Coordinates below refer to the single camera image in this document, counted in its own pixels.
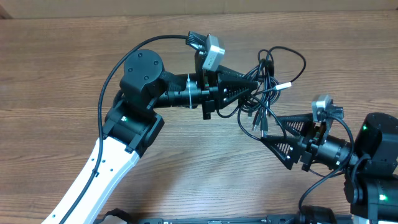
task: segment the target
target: wood grain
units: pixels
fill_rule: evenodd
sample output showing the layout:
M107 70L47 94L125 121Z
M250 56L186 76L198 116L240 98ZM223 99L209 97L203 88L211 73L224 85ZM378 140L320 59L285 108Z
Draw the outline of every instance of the wood grain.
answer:
M139 42L190 30L212 33L225 43L223 65L240 72L256 65L259 49L298 50L307 69L274 111L308 113L315 95L329 93L344 106L356 135L370 112L398 116L397 20L397 11L1 20L0 222L40 223L59 203L97 138L96 105L104 79ZM168 71L194 70L194 52L181 40L147 48L160 54ZM274 57L282 82L301 66L289 53ZM122 75L119 71L109 84L104 113ZM300 164L285 169L242 133L236 117L203 121L200 109L158 112L166 125L101 214L116 207L137 218L295 213L300 196L318 180ZM347 138L339 126L332 134ZM328 180L305 203L348 213L343 178Z

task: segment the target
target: wooden table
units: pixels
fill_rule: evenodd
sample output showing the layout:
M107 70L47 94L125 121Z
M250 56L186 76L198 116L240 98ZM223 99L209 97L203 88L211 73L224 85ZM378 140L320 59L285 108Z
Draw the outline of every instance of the wooden table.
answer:
M139 42L190 30L212 33L225 43L223 65L240 72L256 65L260 49L298 50L307 69L274 111L308 113L315 95L329 93L344 106L356 135L370 112L398 116L397 21L397 11L0 20L0 222L40 223L59 203L96 141L104 79ZM194 51L181 40L147 48L160 54L168 71L194 71ZM302 66L287 52L274 57L281 82ZM122 75L109 84L104 114ZM236 116L203 121L201 109L157 111L163 130L101 215L116 207L136 218L295 213L300 196L319 179L300 164L287 170L239 129ZM338 125L332 134L347 139ZM348 213L343 178L328 180L305 203Z

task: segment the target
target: tabletop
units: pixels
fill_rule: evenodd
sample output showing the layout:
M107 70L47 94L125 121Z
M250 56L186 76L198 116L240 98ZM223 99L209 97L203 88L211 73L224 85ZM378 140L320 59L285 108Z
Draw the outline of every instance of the tabletop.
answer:
M105 78L143 40L190 30L211 33L225 44L222 65L242 73L256 66L261 49L295 49L307 59L307 69L282 92L272 106L275 113L310 113L314 96L327 93L344 107L355 137L370 112L398 116L397 21L398 11L0 20L0 223L40 223L59 203L98 137L96 107ZM170 72L194 71L194 50L182 40L146 48ZM280 82L302 66L288 52L275 51L274 58ZM104 115L122 75L119 70L109 84ZM300 163L287 170L240 130L236 115L213 114L204 121L200 108L157 112L165 126L101 215L114 208L134 218L295 213L301 195L319 180ZM242 120L249 129L252 121ZM337 124L331 133L348 139ZM322 165L313 168L328 172ZM326 181L304 204L349 213L343 182Z

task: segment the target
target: wooden surface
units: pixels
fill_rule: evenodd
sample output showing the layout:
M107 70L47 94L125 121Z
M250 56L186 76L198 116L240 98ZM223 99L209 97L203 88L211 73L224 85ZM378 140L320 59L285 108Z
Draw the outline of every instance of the wooden surface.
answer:
M0 222L40 223L55 208L96 141L104 79L139 42L189 30L210 32L225 43L223 65L240 72L256 65L259 49L298 50L307 69L274 111L308 113L315 95L329 93L344 106L356 135L370 112L398 116L397 21L397 11L0 21ZM160 54L168 71L194 71L194 51L181 40L147 48ZM280 82L302 65L286 52L274 57ZM104 114L122 74L109 84ZM300 163L287 170L242 133L236 117L214 114L203 121L201 109L157 111L165 119L163 130L101 214L116 207L137 218L295 213L300 196L319 179L301 171ZM272 124L271 132L276 130ZM332 134L347 139L338 125ZM343 178L328 180L305 203L348 213Z
M0 0L15 19L395 10L398 0Z

